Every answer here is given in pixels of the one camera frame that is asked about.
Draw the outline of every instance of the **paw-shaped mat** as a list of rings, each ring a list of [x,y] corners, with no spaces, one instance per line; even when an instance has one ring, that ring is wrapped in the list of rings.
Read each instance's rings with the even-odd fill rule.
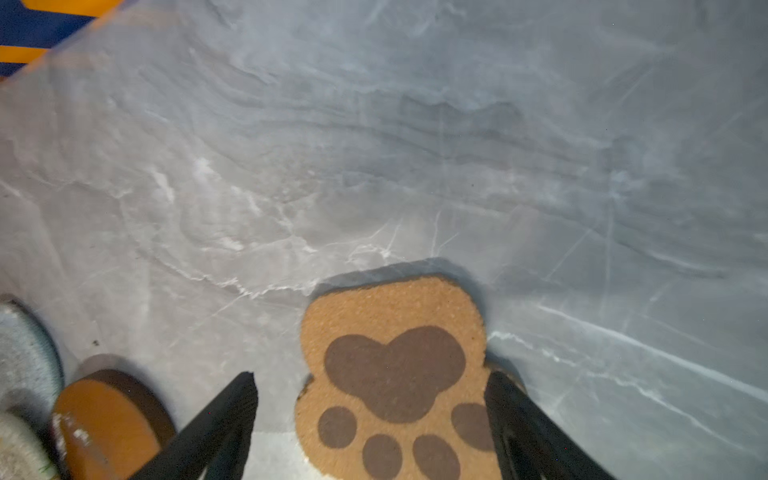
[[[301,346],[313,379],[296,433],[322,473],[501,478],[483,401],[485,330],[460,286],[421,276],[321,296]]]

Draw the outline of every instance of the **floor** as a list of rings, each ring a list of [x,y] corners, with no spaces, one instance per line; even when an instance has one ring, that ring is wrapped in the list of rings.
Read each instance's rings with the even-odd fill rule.
[[[319,478],[310,298],[448,273],[620,480],[764,478],[767,84],[762,0],[139,0],[0,88],[0,290]]]

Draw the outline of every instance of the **orange stripe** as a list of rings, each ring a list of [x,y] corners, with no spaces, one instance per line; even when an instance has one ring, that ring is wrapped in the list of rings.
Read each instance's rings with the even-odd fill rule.
[[[122,0],[22,0],[22,3],[31,10],[101,17]]]
[[[8,47],[0,45],[0,61],[7,63],[30,63],[45,55],[47,48]]]

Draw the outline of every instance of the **round orange object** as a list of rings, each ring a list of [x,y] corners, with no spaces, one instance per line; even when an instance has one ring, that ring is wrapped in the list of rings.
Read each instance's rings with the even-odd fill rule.
[[[128,478],[175,434],[152,393],[117,370],[101,370],[65,388],[54,405],[53,430],[73,480]]]

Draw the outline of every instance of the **blue and orange striped mat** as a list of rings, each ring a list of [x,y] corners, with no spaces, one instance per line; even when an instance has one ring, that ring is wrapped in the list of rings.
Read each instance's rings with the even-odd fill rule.
[[[0,81],[123,0],[0,0]]]

